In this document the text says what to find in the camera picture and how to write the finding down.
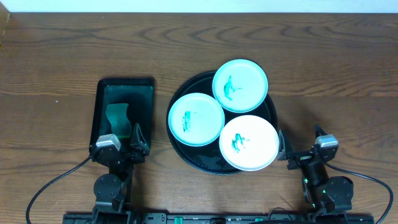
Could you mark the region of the green yellow sponge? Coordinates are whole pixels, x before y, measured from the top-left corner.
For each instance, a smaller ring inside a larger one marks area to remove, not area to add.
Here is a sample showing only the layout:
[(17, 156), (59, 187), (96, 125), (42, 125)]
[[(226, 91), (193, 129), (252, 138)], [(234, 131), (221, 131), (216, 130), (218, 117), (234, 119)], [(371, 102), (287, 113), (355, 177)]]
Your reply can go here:
[(127, 117), (127, 103), (109, 104), (106, 108), (106, 117), (111, 124), (111, 131), (119, 139), (131, 137), (132, 127)]

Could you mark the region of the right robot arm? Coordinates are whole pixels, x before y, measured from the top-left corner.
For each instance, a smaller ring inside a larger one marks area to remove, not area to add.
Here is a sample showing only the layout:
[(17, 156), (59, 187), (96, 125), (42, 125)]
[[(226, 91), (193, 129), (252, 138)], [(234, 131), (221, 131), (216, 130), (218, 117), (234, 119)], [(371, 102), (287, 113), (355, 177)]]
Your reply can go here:
[(345, 176), (330, 177), (325, 164), (334, 159), (338, 140), (315, 125), (315, 143), (307, 151), (295, 151), (283, 130), (279, 130), (277, 159), (287, 161), (288, 170), (300, 169), (306, 202), (315, 211), (307, 215), (311, 222), (348, 223), (346, 211), (352, 209), (354, 183)]

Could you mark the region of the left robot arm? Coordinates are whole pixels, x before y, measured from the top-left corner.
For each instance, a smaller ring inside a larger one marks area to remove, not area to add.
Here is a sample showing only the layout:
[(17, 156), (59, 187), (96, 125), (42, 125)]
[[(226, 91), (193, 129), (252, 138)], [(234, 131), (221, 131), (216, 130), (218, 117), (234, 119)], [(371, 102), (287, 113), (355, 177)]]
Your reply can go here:
[(132, 175), (134, 165), (145, 162), (149, 153), (149, 145), (137, 123), (125, 141), (107, 134), (90, 146), (92, 161), (109, 169), (93, 187), (96, 196), (93, 223), (142, 223), (143, 214), (131, 208)]

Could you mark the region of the white plate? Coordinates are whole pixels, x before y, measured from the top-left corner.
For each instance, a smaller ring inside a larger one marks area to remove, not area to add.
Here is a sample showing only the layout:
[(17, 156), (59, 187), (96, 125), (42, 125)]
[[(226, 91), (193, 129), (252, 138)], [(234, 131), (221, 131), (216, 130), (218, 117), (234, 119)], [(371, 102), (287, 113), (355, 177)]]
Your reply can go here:
[(232, 119), (219, 139), (224, 159), (243, 171), (257, 171), (270, 165), (277, 156), (279, 144), (277, 131), (270, 122), (254, 115)]

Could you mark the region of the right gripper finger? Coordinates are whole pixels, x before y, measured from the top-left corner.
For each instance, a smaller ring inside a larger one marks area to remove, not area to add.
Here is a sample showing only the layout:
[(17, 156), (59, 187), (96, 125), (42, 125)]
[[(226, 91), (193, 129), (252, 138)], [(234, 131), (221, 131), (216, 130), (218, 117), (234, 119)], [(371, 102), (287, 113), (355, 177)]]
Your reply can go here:
[(314, 125), (315, 137), (318, 138), (320, 136), (326, 136), (327, 133), (318, 125)]
[(280, 143), (279, 143), (279, 150), (277, 153), (277, 160), (286, 161), (292, 157), (294, 150), (285, 132), (282, 129), (279, 130), (279, 142)]

